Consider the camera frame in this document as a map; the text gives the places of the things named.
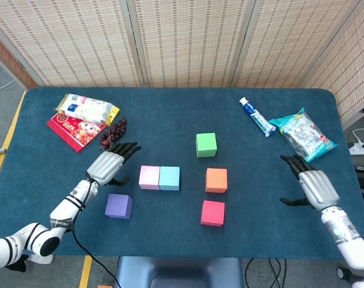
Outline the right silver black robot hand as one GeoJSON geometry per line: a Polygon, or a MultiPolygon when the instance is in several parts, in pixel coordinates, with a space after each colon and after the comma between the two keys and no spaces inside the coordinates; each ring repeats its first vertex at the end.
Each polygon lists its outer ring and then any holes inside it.
{"type": "Polygon", "coordinates": [[[304,198],[295,200],[281,197],[279,200],[283,204],[287,206],[311,206],[318,211],[337,205],[339,196],[322,170],[315,169],[297,154],[293,156],[281,155],[280,157],[288,164],[305,195],[304,198]]]}

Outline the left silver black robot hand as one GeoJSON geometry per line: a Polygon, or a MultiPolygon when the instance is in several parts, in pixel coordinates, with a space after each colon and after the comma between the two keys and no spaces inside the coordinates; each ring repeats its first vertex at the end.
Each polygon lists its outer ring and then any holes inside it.
{"type": "Polygon", "coordinates": [[[120,168],[135,154],[141,150],[137,142],[117,143],[108,150],[102,152],[87,169],[86,175],[99,186],[125,185],[129,178],[115,179],[120,168]]]}

